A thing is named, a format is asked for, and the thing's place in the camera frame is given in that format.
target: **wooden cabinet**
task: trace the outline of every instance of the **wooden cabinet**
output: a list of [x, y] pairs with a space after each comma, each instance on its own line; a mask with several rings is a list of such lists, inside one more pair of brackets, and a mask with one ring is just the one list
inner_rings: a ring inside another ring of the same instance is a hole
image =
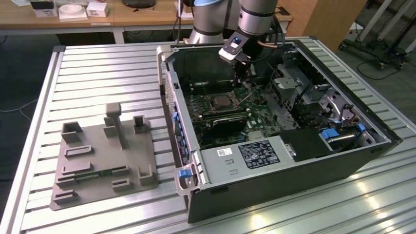
[[344, 40], [366, 0], [278, 0], [293, 20], [286, 36], [316, 36], [332, 51]]

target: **power supply label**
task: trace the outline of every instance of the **power supply label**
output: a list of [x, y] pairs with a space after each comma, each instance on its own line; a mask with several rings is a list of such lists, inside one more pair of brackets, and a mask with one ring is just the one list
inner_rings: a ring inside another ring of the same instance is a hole
[[249, 169], [264, 167], [280, 162], [268, 140], [238, 146], [245, 165]]

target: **wooden desk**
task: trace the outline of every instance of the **wooden desk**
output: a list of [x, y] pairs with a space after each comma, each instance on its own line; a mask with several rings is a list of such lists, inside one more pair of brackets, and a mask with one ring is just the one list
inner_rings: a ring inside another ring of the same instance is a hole
[[[176, 20], [176, 0], [156, 0], [156, 6], [134, 11], [121, 0], [106, 0], [105, 18], [60, 22], [58, 17], [37, 18], [30, 6], [17, 7], [10, 0], [0, 0], [0, 35], [112, 32], [116, 44], [124, 44], [124, 31], [170, 30]], [[282, 28], [290, 16], [276, 13]], [[192, 29], [193, 20], [181, 20], [181, 29]]]
[[93, 27], [94, 24], [113, 26], [113, 0], [105, 2], [109, 7], [106, 17], [88, 17], [88, 20], [82, 21], [60, 22], [58, 17], [36, 17], [30, 6], [17, 7], [10, 0], [0, 0], [0, 29], [74, 28]]
[[[169, 25], [172, 27], [176, 20], [174, 0], [156, 0], [152, 8], [134, 11], [125, 6], [121, 0], [114, 0], [114, 25], [138, 26], [138, 25]], [[193, 20], [181, 20], [181, 24], [192, 24]]]

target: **barcode sticker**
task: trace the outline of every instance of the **barcode sticker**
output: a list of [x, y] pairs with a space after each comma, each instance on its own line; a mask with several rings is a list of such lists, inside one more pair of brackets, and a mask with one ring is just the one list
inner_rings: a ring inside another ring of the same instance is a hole
[[221, 156], [225, 156], [225, 155], [232, 155], [232, 154], [233, 154], [230, 148], [217, 150], [216, 152], [218, 153], [218, 156], [220, 156], [220, 157], [221, 157]]

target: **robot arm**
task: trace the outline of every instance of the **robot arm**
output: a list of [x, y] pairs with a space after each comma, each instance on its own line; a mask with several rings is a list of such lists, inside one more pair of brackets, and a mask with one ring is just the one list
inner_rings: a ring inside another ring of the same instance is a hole
[[277, 0], [194, 0], [190, 44], [222, 42], [224, 25], [232, 25], [237, 18], [236, 32], [218, 55], [233, 65], [238, 82], [248, 79], [250, 63], [262, 51], [260, 44], [272, 24], [276, 5]]
[[240, 0], [240, 4], [238, 27], [218, 52], [221, 58], [232, 64], [245, 64], [261, 53], [258, 41], [270, 27], [277, 1]]

